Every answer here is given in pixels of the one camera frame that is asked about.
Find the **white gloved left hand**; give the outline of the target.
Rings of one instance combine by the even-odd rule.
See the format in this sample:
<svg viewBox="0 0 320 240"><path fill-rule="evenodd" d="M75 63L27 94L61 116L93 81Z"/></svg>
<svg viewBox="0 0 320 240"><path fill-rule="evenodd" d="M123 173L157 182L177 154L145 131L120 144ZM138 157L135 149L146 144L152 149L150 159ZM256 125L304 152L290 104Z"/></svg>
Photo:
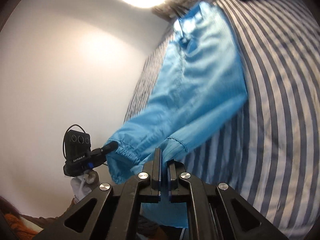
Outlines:
<svg viewBox="0 0 320 240"><path fill-rule="evenodd" d="M74 198L73 203L77 204L99 186L99 175L95 170L87 170L84 174L71 179L71 187Z"/></svg>

